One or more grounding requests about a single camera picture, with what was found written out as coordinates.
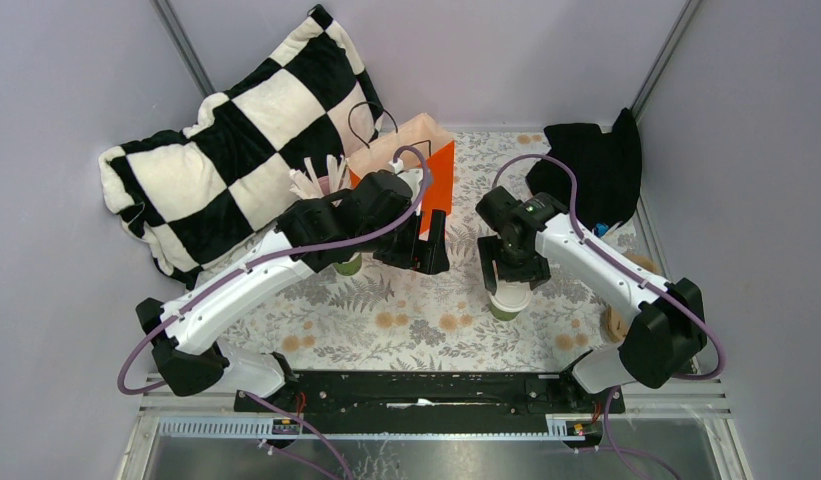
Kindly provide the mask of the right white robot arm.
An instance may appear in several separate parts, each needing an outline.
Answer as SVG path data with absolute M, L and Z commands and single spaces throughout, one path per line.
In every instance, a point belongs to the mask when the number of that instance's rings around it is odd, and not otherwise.
M 541 193 L 527 201 L 504 187 L 485 194 L 476 212 L 493 231 L 478 239 L 492 310 L 514 316 L 557 262 L 576 274 L 628 325 L 625 338 L 590 351 L 564 371 L 561 402 L 583 412 L 599 393 L 628 383 L 657 389 L 707 344 L 699 288 L 645 270 L 587 231 L 564 206 Z

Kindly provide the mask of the orange paper bag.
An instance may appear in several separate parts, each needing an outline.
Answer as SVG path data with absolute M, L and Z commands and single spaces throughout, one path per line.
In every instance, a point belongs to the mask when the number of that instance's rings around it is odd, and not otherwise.
M 348 114 L 348 126 L 351 133 L 363 146 L 352 153 L 347 165 L 351 170 L 351 185 L 356 186 L 362 177 L 372 171 L 387 166 L 396 149 L 409 145 L 419 150 L 427 160 L 433 175 L 432 186 L 425 193 L 421 203 L 423 220 L 420 231 L 429 230 L 431 215 L 435 210 L 447 214 L 452 211 L 452 193 L 455 172 L 455 140 L 452 134 L 440 126 L 429 114 L 420 113 L 412 119 L 395 126 L 393 132 L 378 138 L 363 137 L 363 117 L 356 114 L 357 109 L 364 113 L 379 111 L 381 106 L 373 102 L 359 102 Z

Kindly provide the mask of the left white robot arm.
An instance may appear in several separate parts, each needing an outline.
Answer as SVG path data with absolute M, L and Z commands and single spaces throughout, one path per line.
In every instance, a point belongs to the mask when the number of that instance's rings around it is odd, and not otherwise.
M 448 271 L 446 214 L 420 210 L 431 182 L 423 168 L 380 170 L 354 189 L 298 200 L 248 255 L 212 280 L 176 300 L 141 302 L 136 312 L 163 385 L 180 397 L 245 390 L 271 410 L 290 407 L 297 387 L 285 361 L 225 346 L 221 334 L 267 297 L 357 254 L 425 275 Z

